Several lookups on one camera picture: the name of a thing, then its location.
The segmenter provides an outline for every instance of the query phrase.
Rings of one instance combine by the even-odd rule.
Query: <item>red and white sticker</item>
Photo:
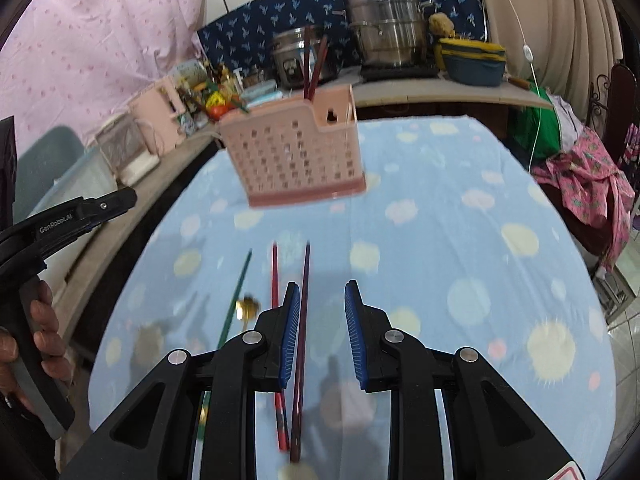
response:
[[[549,480],[584,480],[577,463],[569,462]]]

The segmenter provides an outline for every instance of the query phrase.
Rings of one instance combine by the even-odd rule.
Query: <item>green cloth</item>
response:
[[[536,93],[536,86],[531,85],[531,91]],[[540,97],[551,102],[543,88],[540,89]],[[538,132],[538,121],[540,121],[540,133],[538,142],[536,133]],[[562,146],[560,139],[560,124],[556,111],[544,108],[524,108],[519,112],[513,121],[510,121],[508,132],[516,142],[531,155],[534,142],[536,148],[533,153],[534,160],[544,160],[560,152]]]

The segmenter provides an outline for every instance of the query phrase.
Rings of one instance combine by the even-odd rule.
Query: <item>red chopstick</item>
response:
[[[271,261],[271,308],[280,306],[280,295],[278,293],[278,246],[273,243],[273,257]],[[289,450],[289,430],[287,429],[287,409],[284,401],[284,394],[276,392],[273,395],[276,408],[276,428],[278,430],[278,449],[280,452]]]
[[[302,436],[302,390],[305,383],[306,304],[309,296],[309,254],[311,245],[306,243],[305,270],[302,275],[302,298],[300,300],[300,322],[298,323],[298,349],[296,354],[296,378],[293,386],[293,413],[291,415],[291,462],[300,461],[300,438]]]
[[[320,50],[318,51],[318,59],[316,59],[316,65],[314,66],[314,74],[311,78],[311,85],[309,85],[308,99],[310,101],[313,101],[314,95],[316,95],[316,88],[318,88],[318,83],[320,82],[320,73],[322,72],[322,66],[324,65],[328,50],[327,37],[323,36],[320,42]]]
[[[305,27],[305,65],[303,81],[305,85],[305,99],[309,99],[309,50],[311,49],[311,29]]]

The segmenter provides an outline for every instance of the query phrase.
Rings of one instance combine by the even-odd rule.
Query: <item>black sleeve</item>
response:
[[[0,394],[2,480],[56,480],[55,445],[36,416]]]

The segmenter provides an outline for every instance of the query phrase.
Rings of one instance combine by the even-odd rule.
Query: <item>tablecloth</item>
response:
[[[367,192],[350,198],[252,209],[225,152],[204,165],[116,304],[91,375],[91,427],[172,349],[215,349],[249,249],[242,291],[265,308],[272,242],[283,295],[302,282],[309,240],[302,464],[278,453],[272,396],[257,394],[260,480],[386,478],[390,397],[358,387],[343,300],[352,278],[365,303],[429,348],[482,352],[595,479],[614,428],[614,365],[561,218],[476,120],[364,121],[358,131]],[[241,330],[235,319],[230,335]]]

